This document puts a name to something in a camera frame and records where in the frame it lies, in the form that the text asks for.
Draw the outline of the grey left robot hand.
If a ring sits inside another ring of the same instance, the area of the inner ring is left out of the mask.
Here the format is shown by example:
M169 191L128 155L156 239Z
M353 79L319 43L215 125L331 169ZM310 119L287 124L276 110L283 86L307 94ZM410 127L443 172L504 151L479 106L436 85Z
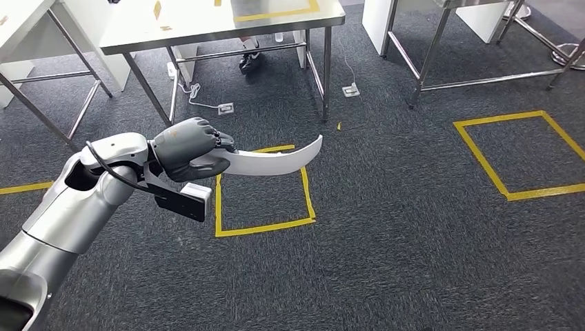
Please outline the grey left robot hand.
M216 130L201 117L186 119L166 128L148 143L166 175L177 183L213 177L230 166L229 160L223 158L195 165L191 164L192 160L214 149L237 151L230 135Z

